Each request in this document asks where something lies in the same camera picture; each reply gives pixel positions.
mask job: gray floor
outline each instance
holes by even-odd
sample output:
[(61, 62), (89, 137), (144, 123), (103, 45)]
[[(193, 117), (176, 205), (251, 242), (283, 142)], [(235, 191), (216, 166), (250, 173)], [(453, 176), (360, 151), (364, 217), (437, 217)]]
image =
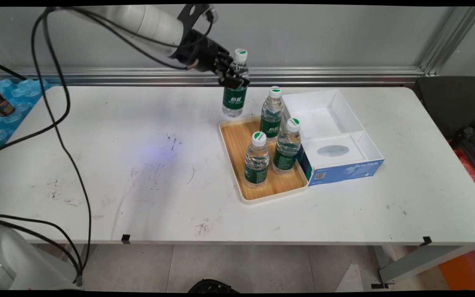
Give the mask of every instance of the gray floor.
[(448, 290), (437, 267), (372, 290), (378, 267), (367, 246), (280, 245), (92, 245), (84, 287), (178, 293), (213, 278), (241, 293), (335, 292), (351, 264), (360, 269), (364, 291)]

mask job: white bottle cap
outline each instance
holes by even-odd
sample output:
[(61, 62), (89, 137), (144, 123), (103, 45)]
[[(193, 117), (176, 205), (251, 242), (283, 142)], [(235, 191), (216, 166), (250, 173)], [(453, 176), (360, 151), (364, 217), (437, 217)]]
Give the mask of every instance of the white bottle cap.
[(280, 98), (281, 97), (280, 87), (277, 87), (277, 86), (271, 87), (271, 89), (269, 90), (269, 96), (271, 98)]
[(264, 146), (267, 141), (267, 136), (263, 132), (254, 132), (252, 134), (252, 144), (256, 146)]
[(247, 60), (249, 52), (246, 49), (236, 49), (234, 51), (234, 61), (243, 63)]
[(285, 129), (289, 132), (298, 132), (298, 130), (300, 130), (300, 121), (295, 118), (288, 119)]

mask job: white table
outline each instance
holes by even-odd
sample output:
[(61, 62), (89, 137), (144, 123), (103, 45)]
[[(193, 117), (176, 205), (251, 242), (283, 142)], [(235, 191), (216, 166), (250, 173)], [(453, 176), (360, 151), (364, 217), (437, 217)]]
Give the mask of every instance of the white table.
[[(475, 184), (407, 88), (339, 89), (385, 158), (374, 177), (258, 205), (236, 195), (218, 132), (227, 120), (222, 88), (69, 90), (71, 112), (59, 127), (89, 194), (93, 243), (129, 235), (130, 243), (381, 246), (429, 236), (419, 250), (450, 248), (437, 259), (475, 248)], [(283, 88), (316, 90), (331, 88)], [(267, 93), (249, 88), (241, 116), (260, 113)], [(59, 118), (62, 88), (47, 97)], [(50, 123), (40, 100), (11, 140)], [(55, 222), (75, 243), (87, 242), (85, 198), (54, 130), (0, 152), (0, 214)], [(22, 225), (65, 242), (54, 228)]]

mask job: white box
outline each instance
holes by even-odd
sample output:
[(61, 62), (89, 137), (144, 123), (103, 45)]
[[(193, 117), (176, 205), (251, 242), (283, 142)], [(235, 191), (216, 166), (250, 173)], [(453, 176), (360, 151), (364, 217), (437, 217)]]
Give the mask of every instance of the white box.
[(283, 95), (285, 116), (300, 120), (298, 162), (309, 186), (371, 177), (384, 161), (339, 90)]

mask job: blue box label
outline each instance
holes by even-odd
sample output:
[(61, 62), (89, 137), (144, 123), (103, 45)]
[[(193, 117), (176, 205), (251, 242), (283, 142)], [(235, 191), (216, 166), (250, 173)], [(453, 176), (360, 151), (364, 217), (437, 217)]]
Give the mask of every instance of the blue box label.
[(316, 169), (309, 181), (309, 186), (316, 184), (330, 184), (343, 180), (358, 179), (360, 177), (372, 177), (381, 166), (382, 160), (362, 162), (357, 164), (342, 165)]

